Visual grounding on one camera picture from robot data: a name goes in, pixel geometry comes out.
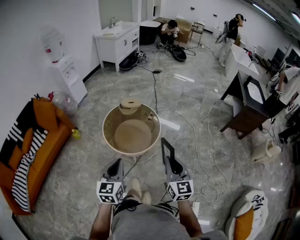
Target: marble floor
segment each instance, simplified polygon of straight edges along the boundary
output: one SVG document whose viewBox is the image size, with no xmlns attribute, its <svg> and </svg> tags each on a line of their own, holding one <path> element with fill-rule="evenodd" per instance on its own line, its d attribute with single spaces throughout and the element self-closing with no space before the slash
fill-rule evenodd
<svg viewBox="0 0 300 240">
<path fill-rule="evenodd" d="M 192 40 L 189 47 L 196 46 L 199 36 L 194 34 L 194 37 L 195 40 Z M 202 43 L 217 54 L 221 45 L 214 42 L 211 34 L 203 34 Z M 155 50 L 154 45 L 141 46 L 141 50 L 147 53 L 148 63 L 144 65 L 145 68 L 162 70 L 162 73 L 156 75 L 158 110 L 175 110 L 193 125 L 209 112 L 230 84 L 224 76 L 225 70 L 219 66 L 218 60 L 206 47 L 192 49 L 196 56 L 188 55 L 185 62 L 177 62 L 162 52 L 152 53 Z M 256 66 L 261 73 L 259 81 L 264 89 L 270 76 L 265 74 L 266 70 Z M 174 74 L 189 77 L 195 82 L 179 80 L 174 78 Z M 75 235 L 88 238 L 99 206 L 95 193 L 96 182 L 100 179 L 102 168 L 117 157 L 105 146 L 102 136 L 101 128 L 106 114 L 123 98 L 129 96 L 138 97 L 144 104 L 155 108 L 152 73 L 141 67 L 117 73 L 113 64 L 106 63 L 105 68 L 98 70 L 85 85 L 88 95 L 80 103 L 72 121 L 101 143 L 82 132 L 80 140 L 70 138 L 65 144 L 45 179 L 37 200 L 36 213 L 17 217 L 33 240 L 64 240 Z M 230 97 L 224 102 L 218 101 L 209 118 L 195 127 L 198 140 L 196 147 L 203 168 L 227 185 L 227 191 L 217 202 L 210 204 L 199 199 L 198 218 L 210 223 L 209 226 L 203 226 L 204 231 L 224 229 L 231 207 L 240 194 L 249 186 L 260 188 L 269 199 L 270 212 L 265 227 L 256 239 L 270 239 L 277 222 L 287 214 L 289 187 L 294 178 L 291 146 L 284 146 L 282 153 L 263 164 L 253 164 L 252 149 L 270 136 L 255 130 L 239 140 L 235 131 L 231 129 L 220 133 L 219 130 L 233 115 L 230 102 Z M 162 125 L 161 137 L 165 137 L 171 143 L 179 134 L 190 129 L 190 125 L 175 112 L 161 111 L 158 114 L 160 118 L 180 126 L 179 130 L 175 130 Z M 215 160 L 226 179 L 213 161 L 214 150 L 208 133 L 208 123 L 214 140 Z M 283 115 L 279 115 L 274 129 L 276 136 L 285 128 L 284 124 Z M 268 129 L 270 122 L 266 121 L 263 126 Z M 196 192 L 201 192 L 201 188 L 206 184 L 211 184 L 220 191 L 214 180 L 209 178 L 199 165 L 195 143 L 192 131 L 182 135 L 173 145 L 176 158 L 186 163 Z M 160 141 L 141 157 L 140 162 L 148 159 L 159 148 Z M 124 172 L 132 165 L 132 162 L 125 160 Z M 166 179 L 161 152 L 148 161 L 137 164 L 125 178 L 125 183 L 132 177 L 138 177 L 142 189 L 148 190 L 152 201 L 158 203 L 165 193 L 163 182 Z M 205 191 L 215 193 L 209 188 Z M 199 195 L 194 194 L 192 201 L 197 197 Z M 206 197 L 208 200 L 216 198 L 214 195 Z"/>
</svg>

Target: black and white striped cloth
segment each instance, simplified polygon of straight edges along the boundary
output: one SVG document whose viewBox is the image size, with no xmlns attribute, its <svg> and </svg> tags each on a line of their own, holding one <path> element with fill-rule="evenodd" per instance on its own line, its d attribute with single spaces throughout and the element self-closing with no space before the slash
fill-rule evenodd
<svg viewBox="0 0 300 240">
<path fill-rule="evenodd" d="M 28 195 L 28 172 L 30 165 L 35 159 L 37 150 L 42 146 L 48 131 L 41 133 L 38 129 L 33 132 L 33 139 L 29 153 L 23 155 L 21 163 L 15 173 L 12 186 L 12 195 L 22 210 L 31 212 Z"/>
</svg>

